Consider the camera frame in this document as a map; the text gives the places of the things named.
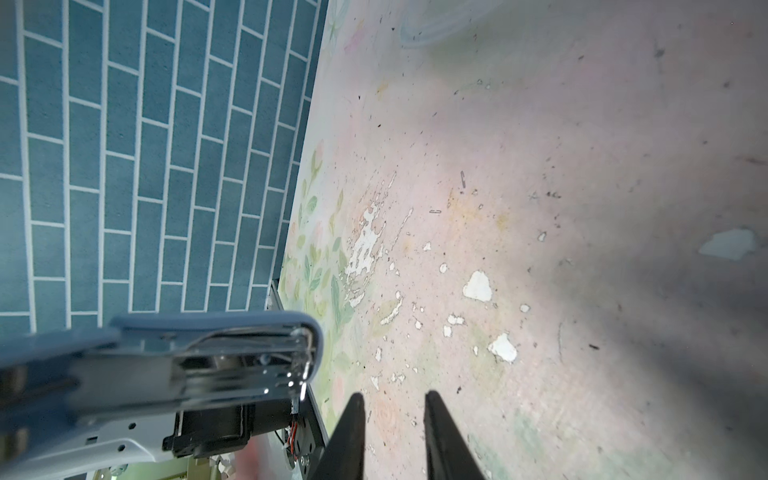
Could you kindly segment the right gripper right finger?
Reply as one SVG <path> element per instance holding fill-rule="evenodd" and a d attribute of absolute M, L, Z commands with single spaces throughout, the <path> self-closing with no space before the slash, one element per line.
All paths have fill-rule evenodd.
<path fill-rule="evenodd" d="M 484 480 L 442 397 L 430 390 L 424 410 L 427 478 L 429 480 Z"/>

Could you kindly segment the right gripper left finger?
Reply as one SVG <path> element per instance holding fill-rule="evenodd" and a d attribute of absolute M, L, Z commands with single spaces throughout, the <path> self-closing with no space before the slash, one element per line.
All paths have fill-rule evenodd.
<path fill-rule="evenodd" d="M 315 466 L 312 480 L 363 480 L 366 412 L 364 396 L 351 395 L 330 440 Z"/>

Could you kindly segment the blue mini stapler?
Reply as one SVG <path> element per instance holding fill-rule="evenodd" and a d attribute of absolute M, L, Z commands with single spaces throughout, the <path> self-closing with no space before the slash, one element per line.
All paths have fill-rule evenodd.
<path fill-rule="evenodd" d="M 1 465 L 103 424 L 170 414 L 161 446 L 219 453 L 289 426 L 324 349 L 292 311 L 122 314 L 1 343 Z"/>

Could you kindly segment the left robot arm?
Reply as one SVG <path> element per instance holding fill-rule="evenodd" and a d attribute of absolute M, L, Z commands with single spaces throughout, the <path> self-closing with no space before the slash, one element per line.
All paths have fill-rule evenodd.
<path fill-rule="evenodd" d="M 36 414 L 37 427 L 2 438 L 1 476 L 65 479 L 124 464 L 203 459 L 236 452 L 254 437 L 276 433 L 288 464 L 308 478 L 328 443 L 315 407 L 307 396 L 301 403 L 272 400 L 84 426 L 56 425 Z"/>

